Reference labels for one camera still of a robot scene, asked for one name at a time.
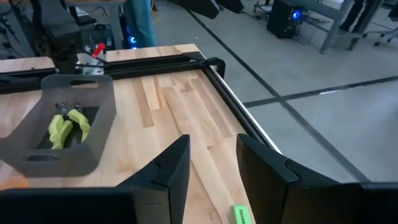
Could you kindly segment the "grey metal desk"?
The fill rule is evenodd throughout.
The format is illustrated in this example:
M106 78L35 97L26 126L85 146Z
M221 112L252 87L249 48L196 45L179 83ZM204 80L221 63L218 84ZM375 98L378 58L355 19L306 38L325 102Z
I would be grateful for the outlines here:
M332 41L340 37L350 38L351 42L348 46L348 50L353 50L356 47L359 39L365 33L366 29L371 23L371 20L375 16L377 10L380 8L384 0L364 0L364 3L369 5L369 10L363 17L362 22L360 22L357 32L342 32L339 30L339 26L343 22L343 19L349 14L349 8L353 6L354 1L355 0L342 0L340 7L337 8L326 5L317 0L294 0L294 2L302 5L309 11L315 12L316 14L332 20L330 28L322 27L316 22L307 22L309 25L326 32L325 40L323 41L319 50L320 54L324 54L326 50L331 47Z

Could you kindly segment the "yellow-handled wire cutters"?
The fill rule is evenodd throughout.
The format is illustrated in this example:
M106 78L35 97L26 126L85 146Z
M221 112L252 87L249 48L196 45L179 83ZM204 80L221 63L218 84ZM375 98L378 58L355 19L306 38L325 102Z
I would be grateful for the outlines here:
M89 124L88 118L83 114L82 107L79 103L77 103L72 109L70 109L67 113L67 117L69 120L77 123L81 129L81 141L85 141L88 137L91 126Z

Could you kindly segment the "orange translucent plastic bin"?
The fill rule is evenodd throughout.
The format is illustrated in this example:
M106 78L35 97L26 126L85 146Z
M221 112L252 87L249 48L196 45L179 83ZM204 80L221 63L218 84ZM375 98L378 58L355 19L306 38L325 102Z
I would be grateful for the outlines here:
M0 190L8 189L26 189L29 188L29 182L23 175L11 175L9 177L0 177Z

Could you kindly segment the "dark grey plastic bin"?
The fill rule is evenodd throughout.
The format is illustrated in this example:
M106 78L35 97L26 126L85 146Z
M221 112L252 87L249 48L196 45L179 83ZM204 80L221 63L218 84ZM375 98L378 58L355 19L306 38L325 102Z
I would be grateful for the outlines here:
M0 160L27 177L78 177L100 163L116 115L113 79L107 75L50 75L42 80L40 100L10 135L0 138ZM52 149L48 127L56 104L79 103L91 126L85 141L73 129L63 149Z

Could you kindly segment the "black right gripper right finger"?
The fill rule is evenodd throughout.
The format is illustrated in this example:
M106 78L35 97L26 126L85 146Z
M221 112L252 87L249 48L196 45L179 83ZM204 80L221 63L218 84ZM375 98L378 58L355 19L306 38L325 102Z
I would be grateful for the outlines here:
M236 154L257 224L398 224L398 182L340 183L246 134Z

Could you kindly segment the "black equipment box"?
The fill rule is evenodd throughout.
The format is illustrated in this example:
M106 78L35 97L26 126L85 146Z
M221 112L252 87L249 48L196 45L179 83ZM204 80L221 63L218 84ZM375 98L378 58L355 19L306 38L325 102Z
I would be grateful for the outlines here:
M100 43L106 46L106 51L115 50L113 31L110 25L90 24L80 27L83 50L92 53Z

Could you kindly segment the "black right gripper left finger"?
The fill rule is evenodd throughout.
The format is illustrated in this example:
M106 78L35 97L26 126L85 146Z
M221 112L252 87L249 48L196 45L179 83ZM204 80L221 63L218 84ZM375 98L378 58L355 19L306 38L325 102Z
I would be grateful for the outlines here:
M115 187L0 191L0 224L182 224L190 136L181 135Z

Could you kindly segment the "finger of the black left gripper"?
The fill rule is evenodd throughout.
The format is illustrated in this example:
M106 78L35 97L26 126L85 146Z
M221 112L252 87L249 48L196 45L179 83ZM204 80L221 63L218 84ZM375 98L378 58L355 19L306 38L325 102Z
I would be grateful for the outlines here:
M214 19L220 12L215 0L168 0L168 2L210 19Z
M241 13L244 9L241 0L217 0L217 4L236 14Z

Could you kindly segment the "black aluminium rig frame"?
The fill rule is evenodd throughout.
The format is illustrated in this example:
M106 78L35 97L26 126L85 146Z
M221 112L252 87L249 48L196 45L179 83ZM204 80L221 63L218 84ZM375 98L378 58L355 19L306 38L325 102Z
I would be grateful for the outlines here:
M115 80L202 70L246 131L260 142L280 152L274 141L224 81L226 64L220 58L205 58L201 52L192 51L174 55L114 60L94 67L103 68L105 74ZM40 82L45 77L57 72L48 57L3 60L0 62L0 68L2 69L0 72L0 94L2 95L38 90Z

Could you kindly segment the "person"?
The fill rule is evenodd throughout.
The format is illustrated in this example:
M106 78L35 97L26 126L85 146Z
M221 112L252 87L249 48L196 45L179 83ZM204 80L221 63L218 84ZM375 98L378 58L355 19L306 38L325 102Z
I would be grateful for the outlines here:
M354 0L354 4L352 5L351 9L349 10L349 13L348 13L346 19L339 26L340 30L345 31L345 32L349 31L349 28L352 26L352 24L356 20L356 17L362 10L364 1L365 0Z
M151 4L152 0L126 0L123 4L124 16L139 48L156 46Z

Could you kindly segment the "office chair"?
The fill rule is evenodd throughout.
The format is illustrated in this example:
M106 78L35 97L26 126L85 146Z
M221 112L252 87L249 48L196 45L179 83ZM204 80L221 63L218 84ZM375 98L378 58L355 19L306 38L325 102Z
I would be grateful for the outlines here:
M398 0L396 0L396 3L391 7L387 18L392 22L396 22L397 27L391 30L368 31L363 34L362 38L366 38L369 34L379 34L378 40L374 43L375 47L379 46L383 40L386 40L386 42L389 43L392 39L398 39Z

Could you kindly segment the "yellow-handled needle-nose pliers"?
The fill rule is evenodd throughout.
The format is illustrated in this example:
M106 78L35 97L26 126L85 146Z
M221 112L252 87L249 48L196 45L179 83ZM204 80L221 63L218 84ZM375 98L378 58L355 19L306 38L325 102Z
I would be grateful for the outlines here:
M66 102L56 104L57 114L55 114L49 124L49 140L52 149L63 149L68 135L73 129L73 122L69 119L68 113L71 107Z

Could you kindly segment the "black computer tower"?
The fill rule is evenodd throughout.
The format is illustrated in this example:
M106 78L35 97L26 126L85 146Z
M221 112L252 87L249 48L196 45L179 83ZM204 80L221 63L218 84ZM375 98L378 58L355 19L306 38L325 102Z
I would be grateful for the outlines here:
M135 37L133 36L128 24L127 20L124 16L119 17L119 22L122 28L123 33L123 46L125 49L137 49L137 42Z
M293 0L275 0L267 21L267 30L278 39L293 39L303 10L304 7Z

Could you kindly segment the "silver clamp with red lever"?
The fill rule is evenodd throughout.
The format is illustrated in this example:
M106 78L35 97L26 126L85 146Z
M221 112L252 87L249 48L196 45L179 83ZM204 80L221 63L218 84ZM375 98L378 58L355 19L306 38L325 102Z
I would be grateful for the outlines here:
M83 53L80 58L84 75L102 75L104 73L105 47L102 42L95 46L85 47L86 53Z

